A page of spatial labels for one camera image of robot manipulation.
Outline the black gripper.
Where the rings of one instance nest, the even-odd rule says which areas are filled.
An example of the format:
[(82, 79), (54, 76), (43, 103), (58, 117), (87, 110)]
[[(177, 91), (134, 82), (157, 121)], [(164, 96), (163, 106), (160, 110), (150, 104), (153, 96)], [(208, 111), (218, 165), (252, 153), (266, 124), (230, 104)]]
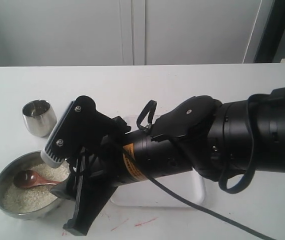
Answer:
[(192, 165), (172, 142), (151, 140), (132, 131), (121, 117), (74, 117), (67, 126), (75, 148), (66, 182), (75, 200), (74, 213), (63, 229), (86, 236), (118, 186), (191, 171)]

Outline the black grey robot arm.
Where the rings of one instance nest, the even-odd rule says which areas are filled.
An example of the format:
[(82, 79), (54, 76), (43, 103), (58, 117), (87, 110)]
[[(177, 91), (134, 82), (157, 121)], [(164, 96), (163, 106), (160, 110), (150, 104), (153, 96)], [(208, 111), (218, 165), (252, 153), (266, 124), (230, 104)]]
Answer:
[(120, 116), (98, 112), (86, 95), (69, 104), (41, 151), (50, 167), (69, 166), (68, 178), (51, 189), (58, 198), (75, 202), (63, 229), (85, 236), (119, 186), (149, 180), (180, 202), (266, 239), (186, 200), (158, 178), (195, 170), (222, 191), (237, 194), (256, 171), (285, 173), (285, 87), (229, 103), (194, 96), (154, 119), (156, 107), (149, 101), (132, 131)]

